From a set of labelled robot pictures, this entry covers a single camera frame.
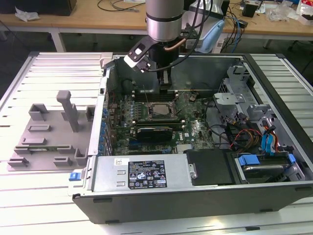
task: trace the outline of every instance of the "wooden desk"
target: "wooden desk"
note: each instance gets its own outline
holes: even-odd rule
[[[13,14],[1,15],[2,20],[14,31],[49,32],[58,52],[65,51],[61,33],[107,33],[107,34],[147,34],[145,23],[145,5],[138,6],[136,12],[108,12],[97,7],[98,0],[77,0],[72,14],[66,16],[40,15],[36,21],[23,22]],[[118,6],[129,7],[132,3],[118,3]],[[109,0],[104,0],[101,7],[113,9]],[[302,25],[290,19],[289,22],[270,22],[265,14],[255,14],[253,18],[242,17],[241,11],[232,8],[233,13],[248,26],[243,37],[256,39],[313,40],[313,27]],[[225,20],[224,33],[221,39],[232,32],[230,19]]]

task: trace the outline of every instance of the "white plastic bag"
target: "white plastic bag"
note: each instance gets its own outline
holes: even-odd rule
[[[16,10],[15,16],[17,18],[20,18],[22,21],[27,22],[31,20],[40,19],[37,12],[24,12],[24,11],[17,9],[16,7],[15,7],[15,10]]]
[[[310,0],[301,0],[300,5],[300,14],[301,15],[313,15],[313,1]]]
[[[288,1],[283,1],[275,9],[266,12],[266,16],[270,21],[289,21],[287,15],[292,11]]]

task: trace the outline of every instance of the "black plastic box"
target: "black plastic box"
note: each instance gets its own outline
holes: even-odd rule
[[[0,13],[13,14],[15,6],[21,11],[57,16],[69,16],[76,0],[0,0]]]

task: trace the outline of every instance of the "side panel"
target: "side panel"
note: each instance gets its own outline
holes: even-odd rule
[[[312,185],[215,191],[73,196],[95,224],[277,211],[312,194]]]

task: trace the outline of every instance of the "copper pipe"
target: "copper pipe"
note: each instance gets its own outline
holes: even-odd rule
[[[178,48],[179,46],[181,46],[184,42],[186,42],[186,39],[183,38],[181,39],[178,43],[176,43],[174,46],[171,46],[171,47],[164,47],[164,50],[165,51],[172,51],[176,48]]]

